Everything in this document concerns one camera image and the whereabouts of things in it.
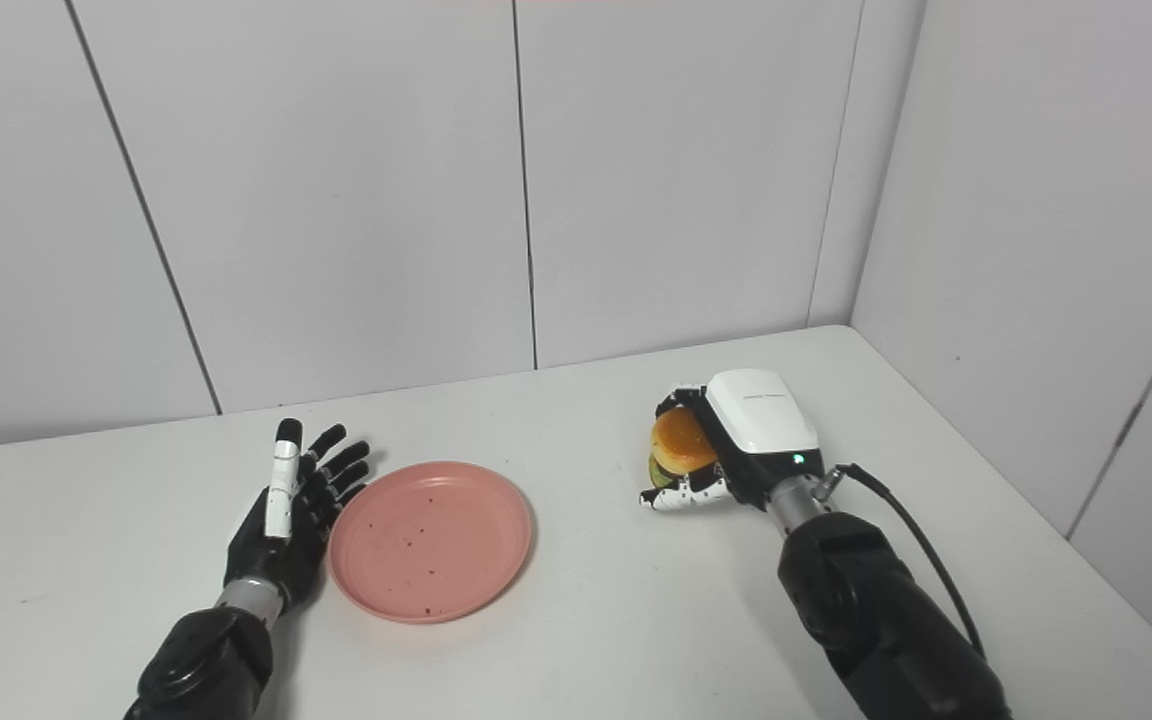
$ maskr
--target robotic hand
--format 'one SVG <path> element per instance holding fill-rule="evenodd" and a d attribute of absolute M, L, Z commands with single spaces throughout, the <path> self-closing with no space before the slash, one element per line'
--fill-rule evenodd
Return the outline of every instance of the robotic hand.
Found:
<path fill-rule="evenodd" d="M 279 424 L 274 477 L 229 543 L 223 591 L 214 607 L 191 612 L 168 632 L 137 684 L 124 720 L 247 720 L 274 670 L 270 629 L 304 602 L 335 520 L 364 488 L 366 442 L 347 446 L 326 430 L 301 455 L 301 423 Z"/>
<path fill-rule="evenodd" d="M 1007 720 L 1002 685 L 984 660 L 950 575 L 904 506 L 859 465 L 827 473 L 812 424 L 781 377 L 728 370 L 708 386 L 677 387 L 658 408 L 684 409 L 670 437 L 653 429 L 655 510 L 719 497 L 765 510 L 785 536 L 776 575 L 799 621 L 870 720 Z M 673 471 L 659 471 L 658 444 Z M 829 503 L 842 478 L 871 488 L 909 525 L 963 617 L 968 638 L 914 582 L 882 530 Z"/>

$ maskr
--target hamburger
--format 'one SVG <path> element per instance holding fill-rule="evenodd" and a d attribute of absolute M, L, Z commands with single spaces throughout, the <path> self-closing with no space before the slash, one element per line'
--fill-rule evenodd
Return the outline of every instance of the hamburger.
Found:
<path fill-rule="evenodd" d="M 692 492 L 700 492 L 721 478 L 718 455 L 689 407 L 673 407 L 652 425 L 647 473 L 654 488 L 677 488 L 687 479 Z"/>

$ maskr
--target black cable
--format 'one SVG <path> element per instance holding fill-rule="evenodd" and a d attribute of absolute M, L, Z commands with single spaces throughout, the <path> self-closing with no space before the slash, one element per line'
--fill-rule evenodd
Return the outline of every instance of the black cable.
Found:
<path fill-rule="evenodd" d="M 954 584 L 954 578 L 950 577 L 950 571 L 945 569 L 945 562 L 941 562 L 941 556 L 937 554 L 937 548 L 932 547 L 932 541 L 923 533 L 923 529 L 918 528 L 918 523 L 914 520 L 914 515 L 905 510 L 905 507 L 901 505 L 896 497 L 892 494 L 890 488 L 884 486 L 882 480 L 873 477 L 861 465 L 840 465 L 842 471 L 847 473 L 847 477 L 855 479 L 857 483 L 863 484 L 863 486 L 873 491 L 874 495 L 882 498 L 887 501 L 887 505 L 892 506 L 892 509 L 900 515 L 900 518 L 905 522 L 905 526 L 909 526 L 909 532 L 914 535 L 914 539 L 923 547 L 923 552 L 927 553 L 927 560 L 932 561 L 932 568 L 935 570 L 937 575 L 940 575 L 941 582 L 945 584 L 945 589 L 950 593 L 950 600 L 954 602 L 954 607 L 958 611 L 958 617 L 963 619 L 963 629 L 968 632 L 968 641 L 972 643 L 972 647 L 977 651 L 979 657 L 984 657 L 984 646 L 980 643 L 980 635 L 975 629 L 975 623 L 972 621 L 972 614 L 968 612 L 968 602 L 963 602 L 963 596 L 958 593 L 957 585 Z"/>

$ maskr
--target white table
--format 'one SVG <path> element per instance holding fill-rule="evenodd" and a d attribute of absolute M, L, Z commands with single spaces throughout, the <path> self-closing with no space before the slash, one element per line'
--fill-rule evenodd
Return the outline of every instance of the white table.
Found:
<path fill-rule="evenodd" d="M 439 458 L 500 471 L 535 509 L 535 554 L 493 605 L 441 626 L 372 617 L 326 584 L 275 630 L 263 717 L 859 717 L 776 582 L 764 515 L 637 506 L 657 402 L 735 366 L 778 370 L 826 461 L 861 462 L 914 511 L 1016 719 L 1152 719 L 1152 629 L 841 327 L 0 446 L 0 717 L 122 715 L 166 630 L 214 601 L 285 415 L 308 433 L 342 420 L 381 473 Z M 881 501 L 847 484 L 838 501 L 948 607 Z"/>

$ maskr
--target pink plate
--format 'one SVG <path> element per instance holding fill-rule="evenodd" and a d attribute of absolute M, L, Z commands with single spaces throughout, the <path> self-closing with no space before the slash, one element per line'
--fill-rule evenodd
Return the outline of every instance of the pink plate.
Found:
<path fill-rule="evenodd" d="M 349 501 L 328 540 L 328 568 L 371 614 L 442 623 L 492 602 L 530 543 L 531 515 L 509 480 L 467 462 L 424 462 Z"/>

